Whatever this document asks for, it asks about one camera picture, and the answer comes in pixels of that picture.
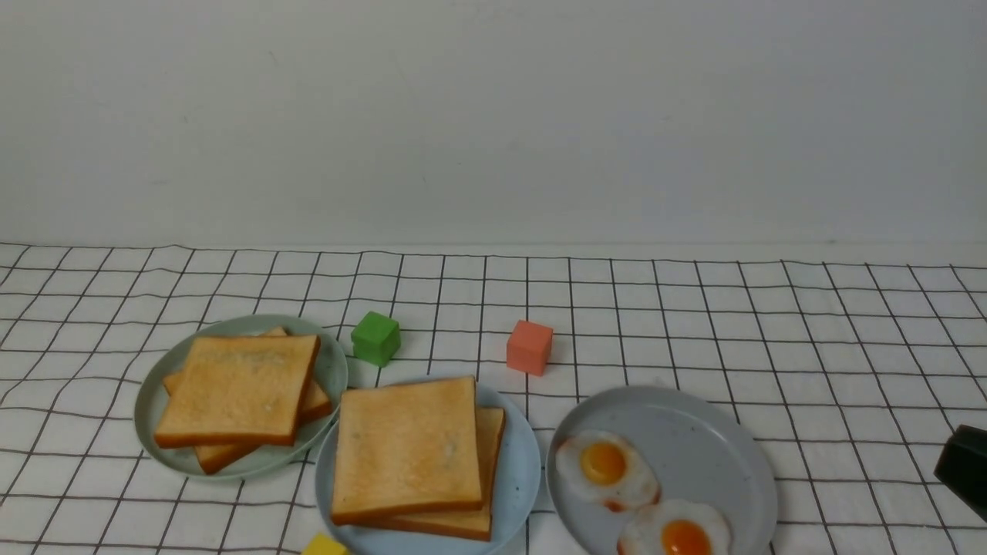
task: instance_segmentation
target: grid tablecloth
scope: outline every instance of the grid tablecloth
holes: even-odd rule
[[[544,448],[623,384],[698,395],[757,438],[778,555],[983,555],[987,524],[932,475],[987,428],[987,268],[0,245],[0,552],[299,553],[322,529],[314,453],[204,484],[143,454],[138,385],[174,343],[251,313],[335,334],[368,310],[404,345],[352,385],[474,371]],[[544,377],[504,367],[521,318],[556,330]],[[504,555],[577,553],[542,493]]]

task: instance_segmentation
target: light green plate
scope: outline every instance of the light green plate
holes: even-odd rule
[[[278,326],[283,327],[288,334],[293,336],[318,335],[322,339],[322,346],[315,360],[312,376],[333,400],[333,412],[327,417],[299,428],[294,445],[290,447],[262,446],[212,475],[206,475],[202,472],[191,448],[162,449],[158,447],[154,442],[154,429],[157,428],[158,421],[165,411],[165,406],[168,405],[168,393],[162,385],[162,380],[168,374],[182,369],[189,354],[192,340],[198,336],[259,335]],[[243,316],[202,328],[182,340],[181,343],[175,345],[161,357],[158,363],[151,368],[144,382],[140,384],[137,401],[133,408],[133,424],[137,430],[137,438],[147,454],[176,472],[204,480],[248,478],[284,466],[322,437],[336,418],[340,397],[346,390],[348,380],[349,370],[346,367],[346,356],[342,352],[342,347],[321,327],[300,318],[277,314]]]

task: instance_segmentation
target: white wall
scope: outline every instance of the white wall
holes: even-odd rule
[[[0,0],[0,240],[983,240],[985,30],[983,0]]]

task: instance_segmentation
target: plate rim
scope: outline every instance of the plate rim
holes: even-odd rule
[[[199,473],[187,472],[185,470],[181,470],[179,468],[175,468],[174,466],[168,464],[167,462],[165,462],[164,460],[162,460],[161,457],[159,457],[155,453],[154,450],[148,448],[147,443],[144,441],[143,437],[141,437],[140,430],[138,429],[138,423],[137,423],[137,421],[138,421],[137,415],[139,414],[138,413],[138,406],[140,405],[140,402],[141,402],[141,400],[143,398],[142,393],[144,393],[145,389],[160,386],[160,382],[157,383],[157,384],[151,384],[150,382],[151,382],[151,375],[155,372],[155,369],[161,364],[162,360],[164,360],[168,355],[170,355],[172,352],[174,352],[176,349],[178,349],[179,346],[181,344],[183,344],[184,342],[189,341],[189,340],[192,340],[192,339],[194,339],[196,337],[201,337],[201,336],[204,336],[204,335],[208,335],[209,330],[212,330],[212,329],[216,328],[217,326],[231,324],[231,323],[235,324],[235,323],[241,323],[241,322],[243,322],[243,323],[249,323],[252,320],[273,320],[273,321],[275,321],[275,323],[273,324],[274,326],[278,326],[278,325],[291,326],[292,324],[296,324],[296,325],[301,325],[303,327],[311,327],[313,329],[320,330],[320,332],[319,332],[318,335],[319,335],[321,341],[326,342],[328,340],[328,344],[330,345],[331,349],[336,354],[340,355],[340,359],[342,360],[342,378],[341,378],[342,379],[342,391],[345,391],[346,388],[348,387],[348,384],[349,384],[349,363],[348,363],[348,360],[346,358],[346,353],[342,349],[342,345],[340,345],[340,342],[337,341],[336,338],[334,338],[332,335],[330,335],[325,330],[325,328],[323,328],[319,324],[316,324],[315,322],[306,320],[304,318],[300,318],[298,316],[290,316],[290,315],[287,315],[287,314],[276,314],[276,313],[245,314],[243,316],[237,316],[235,318],[229,318],[229,319],[226,319],[226,320],[220,320],[218,322],[213,322],[213,323],[209,324],[208,326],[204,326],[201,329],[195,331],[194,333],[189,334],[188,336],[185,336],[184,338],[182,338],[179,341],[175,342],[175,344],[172,345],[167,351],[165,351],[164,353],[162,353],[158,357],[158,359],[154,362],[154,364],[151,366],[151,369],[148,370],[147,375],[144,377],[144,379],[141,380],[140,385],[137,388],[137,394],[134,396],[133,406],[132,406],[132,412],[131,412],[131,417],[130,417],[130,421],[131,421],[131,424],[133,426],[134,434],[137,436],[137,441],[140,443],[141,449],[143,449],[144,453],[147,454],[147,456],[149,456],[152,460],[154,460],[156,463],[158,463],[162,467],[168,469],[171,472],[174,472],[176,474],[179,474],[181,476],[185,476],[186,478],[190,478],[190,479],[193,479],[193,480],[199,480],[199,481],[205,481],[205,482],[227,482],[227,481],[234,481],[234,480],[246,480],[248,478],[254,478],[254,477],[257,477],[257,476],[262,476],[262,475],[265,475],[267,473],[270,473],[270,472],[273,472],[275,470],[278,470],[280,468],[283,468],[284,466],[286,466],[287,464],[289,464],[295,457],[297,457],[299,455],[299,453],[302,453],[302,452],[306,451],[307,449],[313,447],[329,431],[329,429],[333,426],[334,422],[337,419],[336,416],[339,413],[340,403],[336,403],[336,406],[333,407],[333,411],[329,415],[327,415],[325,417],[322,417],[323,419],[325,419],[324,422],[319,427],[318,431],[315,432],[312,435],[311,438],[309,438],[308,440],[304,441],[303,443],[301,443],[299,445],[292,446],[291,450],[288,451],[288,452],[286,452],[284,454],[284,456],[282,456],[282,457],[280,457],[280,458],[278,458],[276,460],[273,460],[273,461],[271,461],[271,462],[269,462],[267,464],[264,464],[262,466],[258,466],[257,468],[251,468],[251,469],[247,469],[247,470],[242,470],[240,472],[236,472],[236,473],[232,473],[232,474],[205,474],[205,473],[201,473],[201,472],[199,472]]]
[[[531,426],[531,422],[524,415],[524,413],[521,412],[521,409],[519,409],[517,407],[517,405],[513,404],[513,402],[509,398],[507,398],[506,395],[504,395],[503,393],[501,393],[495,387],[491,387],[491,386],[488,386],[488,385],[486,385],[484,383],[481,383],[480,380],[477,379],[476,375],[473,374],[472,372],[464,372],[462,374],[433,374],[433,375],[427,375],[427,376],[422,376],[422,377],[415,377],[415,378],[403,379],[403,380],[400,380],[400,381],[395,381],[395,382],[392,382],[392,383],[388,383],[387,385],[382,385],[382,386],[378,386],[378,387],[388,387],[388,386],[391,386],[391,385],[403,385],[403,384],[412,384],[412,383],[423,383],[423,382],[427,382],[427,381],[433,381],[433,380],[439,380],[439,379],[449,379],[449,378],[456,378],[456,377],[464,377],[464,376],[470,376],[470,377],[474,378],[474,380],[476,380],[478,391],[479,391],[480,388],[483,388],[483,389],[489,390],[491,393],[493,393],[497,397],[498,401],[500,401],[503,404],[503,406],[505,407],[505,409],[508,412],[515,411],[517,413],[517,416],[520,419],[520,421],[524,423],[524,427],[522,428],[521,433],[524,435],[525,441],[527,443],[529,443],[529,446],[530,447],[533,447],[534,452],[537,453],[537,469],[535,469],[534,468],[534,465],[532,465],[532,470],[534,471],[533,474],[532,474],[532,477],[534,478],[534,481],[535,481],[535,484],[536,485],[532,489],[532,492],[531,492],[531,495],[530,495],[530,499],[528,499],[527,502],[525,503],[526,508],[525,508],[525,511],[524,511],[524,517],[523,518],[520,518],[518,520],[517,525],[514,526],[513,529],[511,529],[509,531],[509,533],[505,536],[505,538],[503,539],[502,542],[500,542],[500,543],[494,543],[494,542],[491,541],[491,542],[488,543],[488,548],[487,548],[486,551],[483,552],[483,555],[492,555],[494,553],[498,553],[507,543],[510,542],[510,540],[512,540],[514,538],[514,536],[516,536],[520,532],[521,528],[524,527],[525,522],[528,521],[528,518],[530,518],[532,512],[534,511],[535,505],[538,503],[538,494],[541,492],[541,489],[542,489],[542,484],[541,484],[541,482],[542,482],[542,468],[541,468],[541,465],[542,465],[542,452],[541,452],[541,446],[539,445],[539,442],[538,442],[538,437],[535,435],[535,431],[534,431],[534,429]],[[336,436],[339,435],[339,430],[338,430],[339,424],[340,424],[340,420],[339,419],[336,419],[336,421],[333,422],[333,425],[331,426],[331,428],[329,429],[329,431],[322,438],[322,445],[319,447],[319,454],[316,457],[316,461],[315,461],[315,468],[316,469],[318,469],[320,467],[320,462],[322,461],[322,458],[324,456],[329,456],[330,455],[328,453],[328,450],[330,449],[330,444],[332,443],[331,442],[331,439],[334,436],[334,434]],[[313,478],[313,480],[312,480],[312,489],[313,490],[316,490],[315,491],[315,494],[316,494],[316,500],[315,500],[316,511],[319,512],[319,519],[322,522],[322,526],[323,526],[323,529],[325,530],[325,532],[328,533],[330,535],[330,537],[334,537],[335,535],[334,535],[333,529],[330,526],[330,521],[328,519],[329,508],[328,507],[322,507],[322,502],[320,501],[320,497],[319,497],[319,494],[318,494],[318,491],[317,491],[318,488],[316,487],[316,484],[318,483],[318,480],[319,480],[319,476],[318,475],[316,475]],[[397,532],[397,533],[416,533],[416,532]],[[441,539],[443,539],[442,536],[437,536],[437,535],[435,536],[435,538],[436,538],[436,541],[440,541]],[[347,549],[347,553],[354,553],[354,554],[357,554],[357,555],[377,555],[377,554],[366,554],[366,553],[359,552],[359,551],[353,551],[353,549],[358,549],[358,547],[352,546],[352,545],[348,545],[347,543],[343,542],[341,538],[337,538],[337,541],[339,541],[340,543],[343,544],[343,547],[345,547]]]
[[[651,395],[660,392],[662,395],[678,396],[691,403],[699,403],[699,404],[707,405],[711,410],[711,414],[716,414],[713,413],[712,411],[718,410],[709,401],[701,397],[692,395],[690,393],[686,393],[674,387],[664,387],[661,385],[650,385],[650,384],[631,384],[631,385],[611,387],[608,389],[604,389],[603,391],[594,393],[593,395],[590,395],[585,399],[583,399],[581,402],[577,403],[575,407],[573,407],[566,413],[566,415],[556,426],[555,430],[552,432],[552,438],[549,440],[548,452],[546,453],[545,456],[545,469],[544,469],[545,492],[549,497],[550,503],[552,503],[553,510],[556,512],[556,515],[559,517],[559,522],[562,523],[562,526],[563,528],[566,529],[566,532],[569,534],[569,537],[576,545],[579,546],[580,549],[582,549],[587,554],[589,554],[590,551],[586,548],[586,546],[582,545],[582,543],[578,539],[576,539],[575,535],[572,533],[571,530],[572,525],[570,524],[569,520],[567,518],[563,518],[563,516],[559,514],[559,510],[556,506],[557,496],[552,486],[553,481],[549,479],[549,474],[552,472],[552,469],[555,466],[554,464],[555,452],[556,452],[555,446],[560,439],[559,430],[563,430],[564,428],[567,428],[567,423],[571,422],[571,419],[574,418],[573,414],[577,414],[578,409],[581,405],[593,401],[594,399],[596,399],[596,402],[599,402],[598,398],[600,397],[619,395],[620,392],[624,392],[628,390],[649,392]],[[590,408],[584,410],[592,411],[596,409]],[[684,412],[686,412],[689,416],[693,418],[697,418],[704,423],[709,422],[709,419],[707,418],[700,418],[688,411],[684,411]],[[753,435],[741,424],[731,420],[726,415],[723,415],[723,418],[721,419],[720,422],[714,422],[713,424],[717,427],[725,426],[728,428],[730,427],[735,428],[736,431],[739,433],[739,435],[742,437],[742,440],[746,442],[750,442],[751,445],[754,447],[754,452],[756,453],[755,460],[751,461],[755,467],[754,472],[758,472],[759,469],[765,470],[767,472],[767,476],[770,477],[770,480],[768,480],[767,483],[770,484],[771,491],[765,492],[765,498],[771,500],[767,502],[768,505],[766,506],[766,509],[768,510],[765,511],[766,521],[770,522],[770,525],[766,526],[766,530],[765,530],[766,537],[764,539],[764,546],[762,547],[762,549],[768,549],[768,545],[770,544],[771,540],[774,538],[774,535],[778,529],[778,517],[779,517],[778,484],[777,484],[777,479],[775,478],[774,469],[771,466],[771,462],[768,460],[767,454],[764,452],[764,449],[762,449],[761,446],[758,445],[757,440],[754,439]],[[733,440],[730,439],[724,438],[723,440],[726,441],[727,443],[733,443]]]

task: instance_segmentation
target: stack of toast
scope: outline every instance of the stack of toast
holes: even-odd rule
[[[169,401],[154,440],[192,447],[215,474],[262,445],[292,445],[333,403],[312,377],[319,336],[274,328],[260,336],[197,337],[184,367],[164,379]]]
[[[331,520],[490,541],[505,427],[472,376],[346,391]]]

